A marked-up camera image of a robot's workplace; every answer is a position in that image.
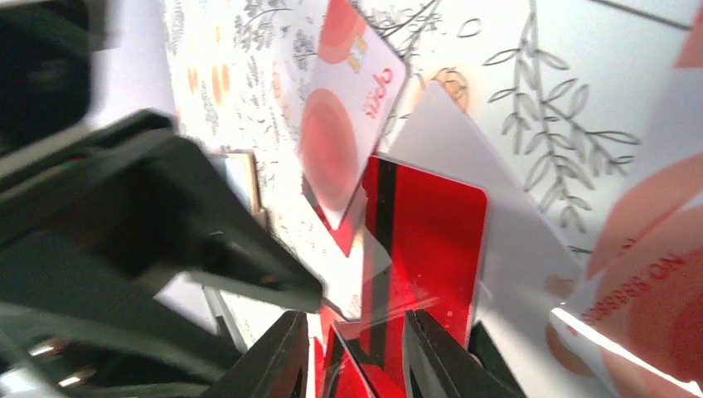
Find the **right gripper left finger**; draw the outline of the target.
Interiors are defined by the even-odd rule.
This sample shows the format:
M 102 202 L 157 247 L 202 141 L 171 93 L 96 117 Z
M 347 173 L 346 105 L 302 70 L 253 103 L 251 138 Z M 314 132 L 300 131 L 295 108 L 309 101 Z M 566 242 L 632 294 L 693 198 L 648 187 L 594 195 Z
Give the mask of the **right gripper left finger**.
M 287 311 L 200 397 L 305 397 L 308 355 L 307 316 Z

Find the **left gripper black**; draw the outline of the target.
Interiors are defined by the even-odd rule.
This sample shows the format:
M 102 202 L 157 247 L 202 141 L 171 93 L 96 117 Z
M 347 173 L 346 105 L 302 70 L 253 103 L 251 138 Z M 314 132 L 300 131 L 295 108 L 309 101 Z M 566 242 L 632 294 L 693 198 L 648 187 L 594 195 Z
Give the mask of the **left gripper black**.
M 211 239 L 174 181 L 200 151 L 139 111 L 1 153 L 1 359 L 68 396 L 198 395 L 240 359 L 160 303 Z

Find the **beige card holder wallet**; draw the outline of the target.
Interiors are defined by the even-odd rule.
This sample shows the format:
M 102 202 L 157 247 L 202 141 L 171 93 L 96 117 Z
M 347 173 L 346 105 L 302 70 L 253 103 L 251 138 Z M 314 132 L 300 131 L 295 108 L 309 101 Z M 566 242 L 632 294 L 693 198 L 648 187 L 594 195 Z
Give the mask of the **beige card holder wallet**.
M 210 161 L 250 214 L 258 215 L 263 211 L 260 205 L 259 183 L 253 152 L 213 153 Z

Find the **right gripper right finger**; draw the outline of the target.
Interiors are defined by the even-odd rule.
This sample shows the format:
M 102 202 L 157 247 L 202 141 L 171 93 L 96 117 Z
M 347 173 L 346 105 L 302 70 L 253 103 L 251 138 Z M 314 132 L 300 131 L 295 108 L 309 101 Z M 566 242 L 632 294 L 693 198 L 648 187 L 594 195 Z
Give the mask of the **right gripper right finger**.
M 403 371 L 408 397 L 519 396 L 483 368 L 424 310 L 405 313 Z

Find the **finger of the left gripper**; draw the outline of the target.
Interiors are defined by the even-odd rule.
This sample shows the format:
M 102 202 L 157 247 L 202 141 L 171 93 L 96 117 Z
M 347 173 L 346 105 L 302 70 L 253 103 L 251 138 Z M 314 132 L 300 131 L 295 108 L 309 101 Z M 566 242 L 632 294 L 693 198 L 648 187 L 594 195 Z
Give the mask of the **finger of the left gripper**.
M 321 280 L 251 215 L 234 177 L 240 162 L 171 137 L 138 163 L 153 218 L 152 246 L 201 284 L 305 313 L 322 304 Z

